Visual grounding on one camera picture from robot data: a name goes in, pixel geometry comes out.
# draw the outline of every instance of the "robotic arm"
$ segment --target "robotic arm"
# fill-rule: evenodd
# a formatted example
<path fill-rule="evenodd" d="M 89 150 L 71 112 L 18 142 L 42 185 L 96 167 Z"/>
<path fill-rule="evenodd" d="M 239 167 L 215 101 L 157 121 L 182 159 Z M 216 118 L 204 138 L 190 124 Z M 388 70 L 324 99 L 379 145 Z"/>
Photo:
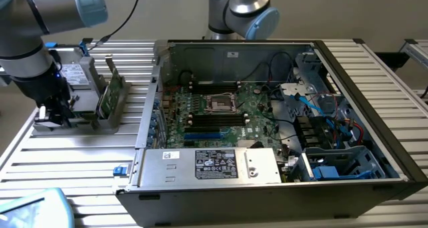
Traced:
<path fill-rule="evenodd" d="M 42 36 L 92 27 L 108 18 L 105 0 L 0 0 L 0 65 L 58 124 L 73 116 L 71 95 Z"/>
<path fill-rule="evenodd" d="M 209 0 L 207 39 L 267 39 L 275 32 L 280 12 L 271 0 Z"/>
<path fill-rule="evenodd" d="M 41 117 L 57 125 L 71 127 L 71 92 L 42 36 L 92 27 L 108 18 L 105 0 L 0 0 L 0 66 L 35 100 Z M 207 38 L 237 39 L 240 34 L 267 39 L 279 20 L 271 0 L 209 0 Z"/>

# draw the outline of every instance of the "white sticker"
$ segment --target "white sticker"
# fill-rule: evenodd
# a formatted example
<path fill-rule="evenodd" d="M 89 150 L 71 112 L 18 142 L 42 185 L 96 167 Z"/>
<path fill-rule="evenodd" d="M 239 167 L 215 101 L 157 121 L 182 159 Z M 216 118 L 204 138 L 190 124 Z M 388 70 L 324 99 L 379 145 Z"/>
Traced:
<path fill-rule="evenodd" d="M 65 64 L 62 66 L 61 74 L 66 77 L 70 85 L 89 85 L 86 73 L 79 64 Z"/>
<path fill-rule="evenodd" d="M 180 151 L 164 152 L 162 159 L 180 159 L 180 158 L 181 158 Z"/>
<path fill-rule="evenodd" d="M 240 53 L 239 52 L 228 52 L 228 58 L 239 58 Z"/>

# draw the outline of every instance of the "blue latch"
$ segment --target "blue latch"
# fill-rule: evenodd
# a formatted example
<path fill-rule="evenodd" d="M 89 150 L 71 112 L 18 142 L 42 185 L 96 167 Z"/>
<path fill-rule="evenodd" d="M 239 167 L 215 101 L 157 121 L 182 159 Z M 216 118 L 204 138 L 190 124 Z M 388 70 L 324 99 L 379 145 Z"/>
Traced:
<path fill-rule="evenodd" d="M 340 176 L 335 166 L 319 166 L 312 170 L 316 180 L 354 180 L 354 179 L 371 179 L 372 171 L 367 170 L 359 175 Z"/>
<path fill-rule="evenodd" d="M 54 48 L 57 48 L 58 47 L 58 43 L 55 43 L 55 42 L 49 42 L 49 43 L 46 43 L 45 44 L 45 46 L 49 48 L 49 49 L 54 49 Z"/>
<path fill-rule="evenodd" d="M 128 170 L 129 170 L 128 166 L 118 166 L 113 170 L 113 175 L 114 176 L 128 176 Z"/>

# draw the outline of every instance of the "slotted aluminum surface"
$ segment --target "slotted aluminum surface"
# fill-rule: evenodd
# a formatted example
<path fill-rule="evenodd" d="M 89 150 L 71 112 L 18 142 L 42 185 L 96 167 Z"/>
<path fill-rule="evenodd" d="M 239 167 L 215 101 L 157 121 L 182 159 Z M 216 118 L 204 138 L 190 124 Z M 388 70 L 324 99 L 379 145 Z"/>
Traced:
<path fill-rule="evenodd" d="M 400 52 L 407 53 L 428 70 L 428 40 L 406 40 Z"/>
<path fill-rule="evenodd" d="M 384 68 L 362 45 L 352 40 L 330 40 L 326 43 L 415 161 L 428 174 L 427 115 L 419 110 L 410 95 L 395 85 Z M 120 133 L 109 136 L 29 137 L 30 130 L 2 170 L 0 203 L 45 188 L 61 187 L 74 208 L 78 227 L 138 227 L 113 195 L 113 168 L 132 162 L 134 158 L 146 84 L 153 68 L 153 47 L 153 41 L 112 41 L 93 50 L 98 71 L 110 74 L 105 55 L 114 53 L 118 70 L 134 84 Z M 120 185 L 125 185 L 128 179 L 124 178 L 118 182 Z M 428 188 L 404 201 L 383 203 L 358 219 L 245 225 L 261 226 L 428 227 Z"/>

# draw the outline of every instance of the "green circuit board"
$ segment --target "green circuit board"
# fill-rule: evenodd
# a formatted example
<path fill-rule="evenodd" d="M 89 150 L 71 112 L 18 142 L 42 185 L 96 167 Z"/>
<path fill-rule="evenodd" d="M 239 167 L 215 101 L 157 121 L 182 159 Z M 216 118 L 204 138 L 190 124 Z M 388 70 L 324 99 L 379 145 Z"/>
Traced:
<path fill-rule="evenodd" d="M 121 90 L 124 87 L 122 77 L 120 75 L 117 68 L 114 68 L 112 72 L 113 72 L 112 81 L 106 87 L 104 97 L 100 101 L 98 113 L 104 119 L 109 119 L 110 115 L 116 112 L 120 96 L 121 96 Z"/>
<path fill-rule="evenodd" d="M 275 150 L 281 149 L 281 142 L 273 140 L 264 132 L 267 126 L 271 131 L 275 127 L 275 122 L 263 116 L 259 109 L 259 104 L 267 106 L 268 101 L 264 94 L 256 94 L 256 84 L 244 84 L 235 96 L 235 106 L 237 111 L 235 113 L 248 113 L 251 119 L 247 126 L 225 126 L 221 127 L 221 139 L 217 140 L 193 140 L 197 148 L 207 147 L 243 147 L 245 140 L 263 142 L 267 148 Z M 164 103 L 168 104 L 168 148 L 184 148 L 185 146 L 185 128 L 190 127 L 188 118 L 190 112 L 195 115 L 212 114 L 217 112 L 208 111 L 208 95 L 192 94 L 186 87 L 168 88 L 164 97 Z"/>

